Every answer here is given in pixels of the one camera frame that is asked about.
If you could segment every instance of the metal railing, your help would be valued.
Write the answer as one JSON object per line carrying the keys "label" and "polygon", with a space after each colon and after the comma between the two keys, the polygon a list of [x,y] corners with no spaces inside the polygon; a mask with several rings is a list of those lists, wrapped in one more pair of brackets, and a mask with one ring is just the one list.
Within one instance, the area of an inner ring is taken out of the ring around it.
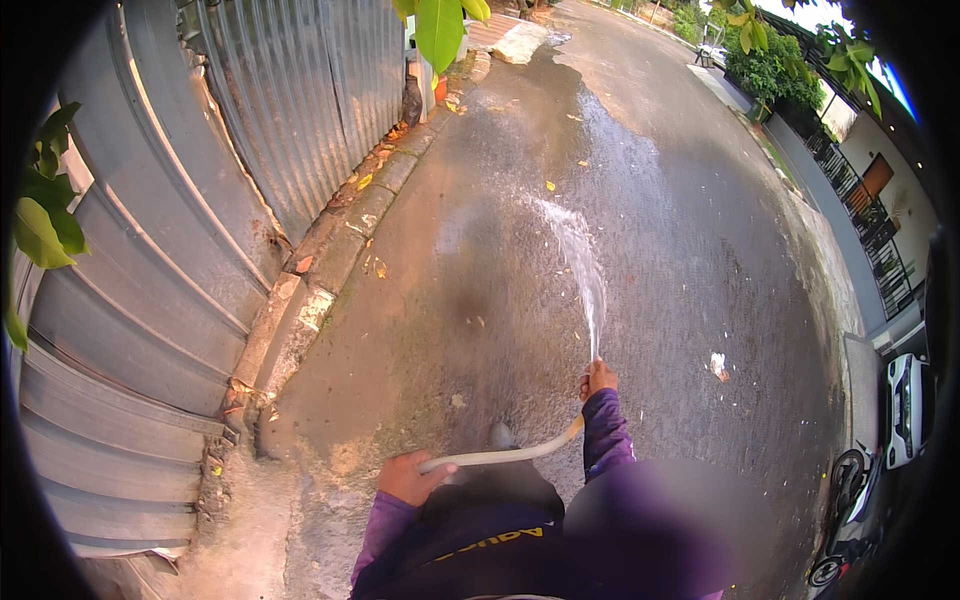
{"label": "metal railing", "polygon": [[863,179],[826,132],[816,132],[804,143],[847,209],[860,245],[870,260],[883,313],[890,321],[913,301],[910,273],[903,266],[893,240],[897,226],[880,199],[867,191]]}

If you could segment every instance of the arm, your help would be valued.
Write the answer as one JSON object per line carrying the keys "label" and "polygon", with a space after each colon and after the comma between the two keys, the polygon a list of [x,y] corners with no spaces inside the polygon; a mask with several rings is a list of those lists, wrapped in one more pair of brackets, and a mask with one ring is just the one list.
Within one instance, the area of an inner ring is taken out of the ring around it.
{"label": "arm", "polygon": [[350,585],[357,581],[357,575],[365,566],[380,556],[390,542],[400,537],[414,520],[417,508],[386,492],[378,491],[370,508],[367,531],[363,535],[363,548],[353,566]]}
{"label": "arm", "polygon": [[457,470],[456,465],[448,463],[421,475],[417,465],[429,458],[428,452],[417,450],[387,459],[383,464],[377,477],[376,497],[370,508],[363,548],[350,575],[351,586],[356,584],[360,571],[375,561],[413,523],[417,507],[426,502],[433,489]]}
{"label": "arm", "polygon": [[634,441],[620,416],[616,373],[599,356],[580,379],[584,402],[584,475],[587,483],[617,465],[635,463]]}

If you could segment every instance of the hand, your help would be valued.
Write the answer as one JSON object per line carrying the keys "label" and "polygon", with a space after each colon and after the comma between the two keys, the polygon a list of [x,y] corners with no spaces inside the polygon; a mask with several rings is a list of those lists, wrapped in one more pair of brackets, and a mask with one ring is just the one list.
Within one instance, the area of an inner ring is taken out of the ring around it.
{"label": "hand", "polygon": [[591,396],[604,388],[616,390],[616,373],[597,356],[587,365],[587,374],[580,377],[580,401],[586,404]]}
{"label": "hand", "polygon": [[452,463],[440,465],[420,475],[417,465],[430,458],[426,450],[415,450],[388,458],[377,478],[377,489],[410,506],[420,506],[447,475],[457,470]]}

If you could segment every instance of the street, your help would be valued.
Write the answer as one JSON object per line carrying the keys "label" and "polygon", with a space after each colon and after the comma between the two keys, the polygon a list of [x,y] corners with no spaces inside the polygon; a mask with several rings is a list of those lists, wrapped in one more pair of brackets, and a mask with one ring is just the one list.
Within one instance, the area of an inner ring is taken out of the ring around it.
{"label": "street", "polygon": [[[724,597],[806,597],[822,473],[846,449],[813,242],[789,242],[785,190],[686,68],[692,51],[574,0],[553,18],[572,38],[528,65],[493,62],[360,256],[279,418],[261,422],[259,447],[303,477],[288,591],[347,595],[384,458],[481,450],[501,419],[538,444],[577,414],[588,329],[546,201],[590,227],[600,353],[636,457],[728,468],[778,518],[770,562]],[[729,380],[707,368],[713,352]],[[582,439],[535,462],[567,502]]]}

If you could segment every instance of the water stream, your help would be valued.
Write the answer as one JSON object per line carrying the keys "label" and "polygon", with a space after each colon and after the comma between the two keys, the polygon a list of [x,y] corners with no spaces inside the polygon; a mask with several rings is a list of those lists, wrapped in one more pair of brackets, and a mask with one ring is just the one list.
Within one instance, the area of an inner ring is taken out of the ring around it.
{"label": "water stream", "polygon": [[590,333],[590,360],[593,360],[600,352],[600,335],[607,320],[607,284],[603,278],[603,267],[593,254],[587,219],[583,214],[558,204],[545,200],[537,202],[543,211],[543,218],[557,236],[566,264],[577,280]]}

